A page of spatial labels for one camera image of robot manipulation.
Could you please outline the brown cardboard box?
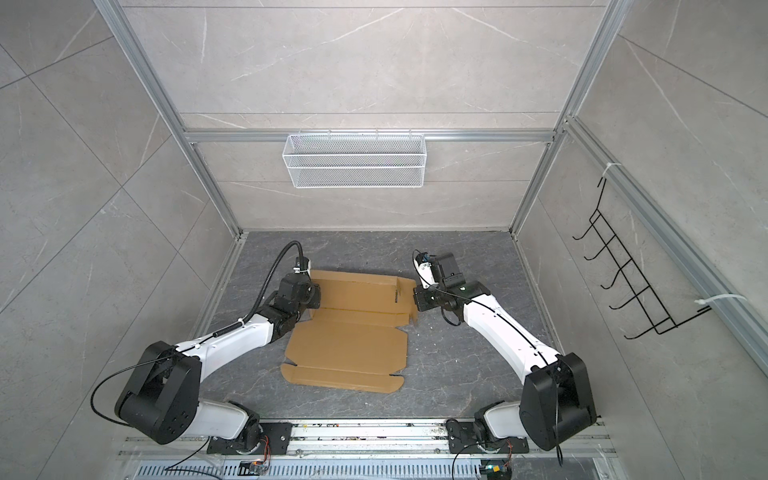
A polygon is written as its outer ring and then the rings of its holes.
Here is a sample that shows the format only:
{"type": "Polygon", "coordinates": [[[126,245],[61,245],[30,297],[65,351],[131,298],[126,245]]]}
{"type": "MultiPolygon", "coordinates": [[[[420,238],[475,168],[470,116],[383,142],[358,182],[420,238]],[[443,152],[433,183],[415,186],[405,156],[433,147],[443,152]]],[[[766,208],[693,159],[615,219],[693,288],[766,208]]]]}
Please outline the brown cardboard box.
{"type": "Polygon", "coordinates": [[[413,279],[314,270],[320,307],[296,324],[281,365],[296,385],[390,394],[404,385],[408,335],[418,321],[413,279]]]}

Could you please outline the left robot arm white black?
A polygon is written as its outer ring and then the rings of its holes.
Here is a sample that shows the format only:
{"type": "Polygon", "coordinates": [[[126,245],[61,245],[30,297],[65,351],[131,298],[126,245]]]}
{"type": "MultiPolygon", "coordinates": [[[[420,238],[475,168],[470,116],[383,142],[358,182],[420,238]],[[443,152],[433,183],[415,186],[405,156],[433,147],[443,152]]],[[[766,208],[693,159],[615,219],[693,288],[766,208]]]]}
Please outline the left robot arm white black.
{"type": "Polygon", "coordinates": [[[176,345],[148,346],[116,400],[114,413],[160,445],[185,436],[224,440],[238,452],[260,443],[259,416],[234,403],[205,400],[203,380],[230,362],[281,339],[303,313],[320,306],[320,287],[300,254],[264,304],[212,334],[176,345]]]}

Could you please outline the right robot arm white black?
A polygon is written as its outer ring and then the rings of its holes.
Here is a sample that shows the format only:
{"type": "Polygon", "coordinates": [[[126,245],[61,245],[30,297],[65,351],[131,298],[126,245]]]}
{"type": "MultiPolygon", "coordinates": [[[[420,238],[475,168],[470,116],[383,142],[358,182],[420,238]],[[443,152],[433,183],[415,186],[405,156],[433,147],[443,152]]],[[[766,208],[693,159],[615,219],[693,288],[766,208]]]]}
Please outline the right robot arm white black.
{"type": "Polygon", "coordinates": [[[451,253],[416,250],[412,262],[420,285],[417,310],[438,309],[481,334],[522,383],[518,401],[500,401],[475,414],[474,436],[481,446],[510,437],[525,438],[542,450],[560,445],[598,420],[589,373],[576,354],[563,354],[526,330],[478,281],[468,281],[451,253]]]}

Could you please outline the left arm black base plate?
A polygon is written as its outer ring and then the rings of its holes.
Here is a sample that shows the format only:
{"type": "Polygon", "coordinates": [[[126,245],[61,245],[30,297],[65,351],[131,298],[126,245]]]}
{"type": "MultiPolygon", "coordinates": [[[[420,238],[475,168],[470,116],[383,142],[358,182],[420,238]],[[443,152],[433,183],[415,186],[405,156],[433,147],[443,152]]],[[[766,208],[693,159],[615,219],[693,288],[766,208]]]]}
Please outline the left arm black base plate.
{"type": "Polygon", "coordinates": [[[293,425],[289,422],[266,422],[247,425],[244,432],[234,440],[214,437],[206,450],[207,454],[220,455],[264,455],[269,448],[270,455],[285,455],[291,438],[293,425]]]}

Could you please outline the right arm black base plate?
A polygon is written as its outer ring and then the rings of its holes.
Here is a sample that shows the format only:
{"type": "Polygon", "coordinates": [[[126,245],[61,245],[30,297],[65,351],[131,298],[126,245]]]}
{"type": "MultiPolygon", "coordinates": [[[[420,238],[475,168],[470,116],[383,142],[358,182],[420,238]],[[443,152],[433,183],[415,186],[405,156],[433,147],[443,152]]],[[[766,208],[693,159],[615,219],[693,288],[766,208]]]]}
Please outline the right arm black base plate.
{"type": "Polygon", "coordinates": [[[527,454],[530,452],[525,437],[493,437],[476,421],[449,418],[444,423],[449,451],[452,454],[527,454]]]}

